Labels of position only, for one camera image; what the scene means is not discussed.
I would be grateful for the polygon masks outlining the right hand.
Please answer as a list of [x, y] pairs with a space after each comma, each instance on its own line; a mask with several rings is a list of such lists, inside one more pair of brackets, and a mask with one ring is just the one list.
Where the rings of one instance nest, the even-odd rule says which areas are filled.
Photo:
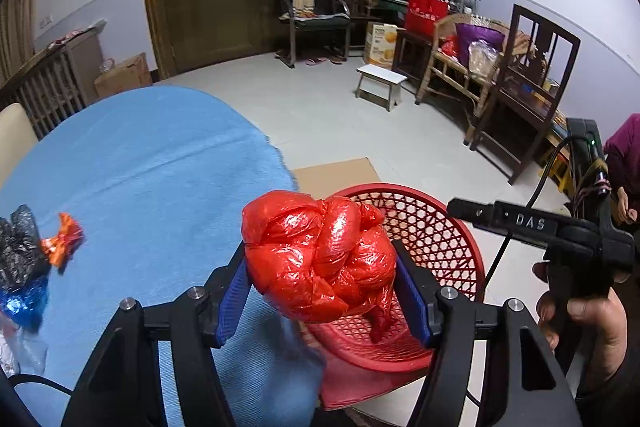
[[[538, 262], [533, 272], [539, 280], [547, 282], [548, 263]], [[586, 370], [586, 384], [596, 387], [608, 381], [617, 372], [626, 358], [628, 329], [623, 303], [614, 288], [608, 290], [608, 297], [591, 299], [570, 299], [566, 312], [573, 322], [586, 326], [596, 333], [589, 369]], [[558, 347], [560, 334], [552, 325], [556, 311], [556, 301], [550, 291], [540, 297], [536, 306], [544, 337], [552, 350]]]

